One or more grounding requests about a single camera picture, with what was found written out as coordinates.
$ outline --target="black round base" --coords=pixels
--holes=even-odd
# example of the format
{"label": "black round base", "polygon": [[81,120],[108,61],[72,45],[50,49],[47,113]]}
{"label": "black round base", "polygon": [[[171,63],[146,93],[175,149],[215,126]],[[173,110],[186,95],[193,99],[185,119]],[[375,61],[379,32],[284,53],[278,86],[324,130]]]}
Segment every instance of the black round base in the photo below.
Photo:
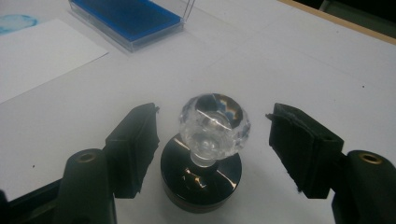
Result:
{"label": "black round base", "polygon": [[203,168],[192,162],[180,134],[172,138],[161,157],[163,187],[170,200],[193,213],[206,213],[222,206],[239,184],[242,174],[238,154]]}

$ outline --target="clear plastic container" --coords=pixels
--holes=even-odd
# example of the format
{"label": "clear plastic container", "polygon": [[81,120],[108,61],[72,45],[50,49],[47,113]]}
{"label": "clear plastic container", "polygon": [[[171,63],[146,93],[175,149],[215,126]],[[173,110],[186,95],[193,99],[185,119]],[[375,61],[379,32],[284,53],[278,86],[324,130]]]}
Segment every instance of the clear plastic container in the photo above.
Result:
{"label": "clear plastic container", "polygon": [[179,32],[195,0],[69,0],[75,14],[129,51]]}

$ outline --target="blue tray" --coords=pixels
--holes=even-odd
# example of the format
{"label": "blue tray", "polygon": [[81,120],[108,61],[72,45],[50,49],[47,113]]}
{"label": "blue tray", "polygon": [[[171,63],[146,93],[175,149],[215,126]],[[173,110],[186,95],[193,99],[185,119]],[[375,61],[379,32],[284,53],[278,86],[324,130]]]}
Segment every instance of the blue tray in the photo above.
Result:
{"label": "blue tray", "polygon": [[70,2],[129,42],[182,22],[178,15],[148,0],[71,0]]}

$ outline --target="faceted glass knob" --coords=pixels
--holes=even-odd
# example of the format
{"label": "faceted glass knob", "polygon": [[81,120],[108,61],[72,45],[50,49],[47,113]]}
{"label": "faceted glass knob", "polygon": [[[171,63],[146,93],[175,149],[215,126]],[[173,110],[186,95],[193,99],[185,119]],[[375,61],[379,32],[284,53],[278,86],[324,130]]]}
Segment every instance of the faceted glass knob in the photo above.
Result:
{"label": "faceted glass knob", "polygon": [[250,131],[247,112],[232,98],[216,93],[190,99],[179,120],[181,138],[201,167],[237,153]]}

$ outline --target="white table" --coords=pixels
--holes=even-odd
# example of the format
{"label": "white table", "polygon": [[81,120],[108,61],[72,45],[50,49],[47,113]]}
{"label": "white table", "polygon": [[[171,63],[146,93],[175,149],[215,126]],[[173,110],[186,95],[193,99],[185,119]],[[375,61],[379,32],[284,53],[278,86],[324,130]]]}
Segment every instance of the white table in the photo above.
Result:
{"label": "white table", "polygon": [[[58,18],[109,53],[0,104],[0,189],[9,200],[62,177],[66,160],[153,102],[160,145],[141,194],[116,200],[119,223],[334,223],[328,200],[299,194],[268,146],[275,102],[396,163],[396,47],[276,0],[197,0],[182,33],[127,55],[70,14],[67,1],[0,0],[0,15]],[[163,192],[160,158],[181,107],[227,94],[252,123],[241,183],[219,210],[195,215]]]}

